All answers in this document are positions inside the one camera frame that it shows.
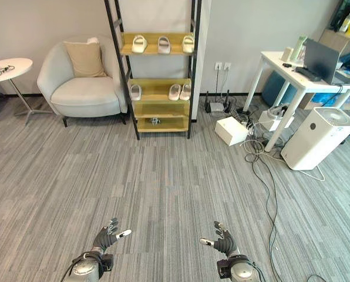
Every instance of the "electrical outlet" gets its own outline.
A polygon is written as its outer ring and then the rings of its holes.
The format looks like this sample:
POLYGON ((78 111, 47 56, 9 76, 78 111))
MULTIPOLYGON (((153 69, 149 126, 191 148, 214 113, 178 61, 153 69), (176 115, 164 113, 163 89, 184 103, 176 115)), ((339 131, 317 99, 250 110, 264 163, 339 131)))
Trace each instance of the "electrical outlet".
POLYGON ((224 63, 223 70, 224 71, 229 71, 231 68, 231 63, 224 63))
POLYGON ((222 62, 216 62, 216 65, 214 66, 214 70, 217 71, 218 67, 220 69, 220 71, 222 70, 222 62))

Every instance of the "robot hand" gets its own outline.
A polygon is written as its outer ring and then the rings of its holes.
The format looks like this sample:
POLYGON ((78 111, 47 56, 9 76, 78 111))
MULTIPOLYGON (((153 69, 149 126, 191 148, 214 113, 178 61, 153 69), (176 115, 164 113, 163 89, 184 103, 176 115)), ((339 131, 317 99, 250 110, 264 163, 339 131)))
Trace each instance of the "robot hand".
POLYGON ((98 251, 103 254, 106 249, 118 241, 118 239, 124 238, 132 233, 131 230, 127 229, 121 233, 114 234, 117 232, 117 224, 117 218, 114 217, 110 220, 110 224, 108 226, 102 227, 94 239, 92 251, 98 251))
POLYGON ((215 248, 217 251, 224 253, 227 257, 238 255, 238 247, 230 232, 218 221, 214 222, 214 227, 217 229, 217 235, 221 238, 218 238, 217 241, 200 238, 200 243, 215 248))
POLYGON ((215 221, 216 233, 221 237, 217 241, 205 238, 200 239, 200 243, 215 248, 227 256, 226 260, 217 262, 217 270, 221 279, 230 278, 232 282, 260 282, 261 270, 251 263, 247 256, 240 254, 238 247, 230 232, 222 223, 215 221))
POLYGON ((132 233, 129 229, 118 234, 114 234, 115 232, 117 232, 117 218, 114 217, 95 237, 92 249, 72 260, 61 281, 65 279, 66 282, 97 282, 104 272, 111 271, 113 255, 105 254, 106 249, 132 233))

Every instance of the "glasses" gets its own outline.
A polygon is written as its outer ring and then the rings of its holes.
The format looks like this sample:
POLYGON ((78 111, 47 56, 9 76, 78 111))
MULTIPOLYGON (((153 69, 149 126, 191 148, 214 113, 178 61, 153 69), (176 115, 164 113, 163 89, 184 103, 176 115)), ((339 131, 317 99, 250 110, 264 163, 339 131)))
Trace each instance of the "glasses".
POLYGON ((5 72, 8 72, 8 71, 11 71, 11 70, 13 70, 13 69, 15 69, 15 67, 14 66, 6 66, 5 68, 2 68, 2 69, 0 69, 0 75, 2 75, 3 73, 5 73, 5 72))

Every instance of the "metal table base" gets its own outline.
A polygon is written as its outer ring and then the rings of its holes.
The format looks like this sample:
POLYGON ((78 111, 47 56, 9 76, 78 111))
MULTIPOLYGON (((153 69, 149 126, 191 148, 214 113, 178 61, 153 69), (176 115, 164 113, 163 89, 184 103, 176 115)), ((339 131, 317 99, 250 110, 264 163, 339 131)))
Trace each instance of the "metal table base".
POLYGON ((16 94, 19 96, 19 98, 21 99, 21 101, 23 102, 25 107, 28 109, 24 112, 20 112, 20 113, 15 114, 15 116, 26 115, 25 125, 28 124, 29 118, 31 115, 34 115, 36 113, 52 113, 52 111, 49 111, 49 110, 37 110, 37 109, 33 109, 32 107, 30 107, 29 104, 27 103, 27 101, 23 98, 21 92, 18 90, 17 86, 14 84, 13 80, 9 79, 9 81, 10 81, 13 89, 15 90, 16 94))

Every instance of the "table leg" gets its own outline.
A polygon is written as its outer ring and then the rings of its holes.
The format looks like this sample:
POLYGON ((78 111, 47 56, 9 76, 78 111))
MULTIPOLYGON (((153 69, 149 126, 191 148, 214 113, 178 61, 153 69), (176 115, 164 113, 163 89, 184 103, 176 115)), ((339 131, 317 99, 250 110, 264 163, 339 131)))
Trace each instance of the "table leg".
POLYGON ((297 109, 298 105, 302 101, 303 97, 305 95, 305 89, 298 89, 297 94, 291 101, 284 117, 282 118, 280 124, 278 125, 277 129, 274 131, 273 135, 271 136, 268 144, 265 147, 266 152, 270 152, 273 148, 274 144, 278 140, 279 136, 281 135, 282 131, 284 130, 286 124, 294 114, 295 110, 297 109))
POLYGON ((255 78, 252 81, 252 85, 251 85, 251 89, 250 92, 248 93, 248 97, 247 100, 245 100, 245 104, 244 104, 244 108, 243 108, 243 112, 246 112, 248 110, 248 107, 250 106, 250 103, 252 101, 253 98, 253 94, 255 94, 255 90, 258 84, 258 80, 260 79, 261 73, 262 73, 262 69, 264 68, 264 60, 263 57, 260 58, 260 62, 258 64, 258 68, 255 74, 255 78))
POLYGON ((335 101, 333 107, 340 108, 346 102, 346 100, 350 97, 350 89, 345 93, 342 93, 340 97, 338 97, 337 101, 335 101))
POLYGON ((23 102, 23 104, 25 105, 25 107, 28 109, 24 112, 21 113, 17 113, 16 116, 20 116, 20 115, 26 115, 26 121, 25 121, 25 125, 28 124, 30 115, 34 115, 35 113, 52 113, 49 110, 36 110, 33 109, 32 107, 30 107, 30 105, 27 103, 27 101, 25 100, 25 98, 22 96, 21 92, 18 90, 16 84, 14 84, 12 79, 9 79, 13 89, 15 90, 16 94, 18 95, 18 97, 21 99, 21 101, 23 102))
POLYGON ((279 92, 277 98, 274 101, 273 106, 278 106, 280 104, 280 101, 282 100, 283 96, 285 95, 285 92, 286 92, 289 85, 290 85, 290 82, 288 80, 285 80, 285 82, 283 83, 283 86, 281 88, 281 91, 279 92))

